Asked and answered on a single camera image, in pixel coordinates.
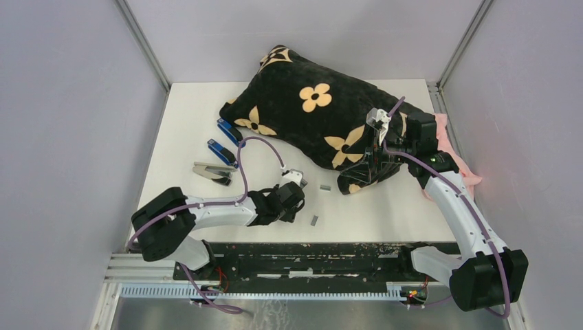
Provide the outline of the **grey beige stapler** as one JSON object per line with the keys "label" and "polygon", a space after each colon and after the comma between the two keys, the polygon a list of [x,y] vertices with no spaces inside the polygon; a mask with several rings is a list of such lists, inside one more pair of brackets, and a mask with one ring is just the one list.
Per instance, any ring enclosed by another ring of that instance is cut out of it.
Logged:
{"label": "grey beige stapler", "polygon": [[232,183],[232,175],[237,169],[227,165],[194,162],[192,171],[216,184],[229,186]]}

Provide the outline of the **blue stapler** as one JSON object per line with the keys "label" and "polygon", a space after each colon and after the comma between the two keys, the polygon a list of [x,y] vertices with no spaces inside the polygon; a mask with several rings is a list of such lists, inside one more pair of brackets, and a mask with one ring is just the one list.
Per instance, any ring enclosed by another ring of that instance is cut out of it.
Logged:
{"label": "blue stapler", "polygon": [[238,168],[239,164],[236,155],[216,142],[214,139],[207,141],[207,147],[227,166]]}
{"label": "blue stapler", "polygon": [[217,127],[235,146],[246,146],[242,133],[223,118],[217,120]]}

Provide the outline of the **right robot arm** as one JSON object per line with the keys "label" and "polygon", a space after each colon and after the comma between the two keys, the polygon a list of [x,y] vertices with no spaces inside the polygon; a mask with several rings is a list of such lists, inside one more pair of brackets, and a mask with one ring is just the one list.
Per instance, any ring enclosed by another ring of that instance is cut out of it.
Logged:
{"label": "right robot arm", "polygon": [[437,122],[431,113],[404,115],[373,108],[366,116],[371,133],[360,137],[364,158],[342,171],[342,176],[371,183],[391,165],[407,164],[409,173],[433,200],[460,251],[458,258],[428,243],[411,243],[399,251],[398,274],[413,281],[422,274],[450,290],[463,311],[503,306],[508,318],[518,301],[529,261],[522,250],[511,250],[488,224],[471,200],[453,156],[439,148]]}

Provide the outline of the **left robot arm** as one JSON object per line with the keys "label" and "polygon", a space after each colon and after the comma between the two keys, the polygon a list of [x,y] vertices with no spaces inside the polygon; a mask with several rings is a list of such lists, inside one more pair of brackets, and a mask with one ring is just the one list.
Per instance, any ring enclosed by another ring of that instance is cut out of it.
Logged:
{"label": "left robot arm", "polygon": [[174,261],[206,280],[215,274],[217,263],[210,244],[191,237],[192,231],[291,223],[304,204],[302,187],[292,181],[240,197],[214,199],[189,197],[172,187],[132,215],[134,234],[129,243],[137,243],[146,262]]}

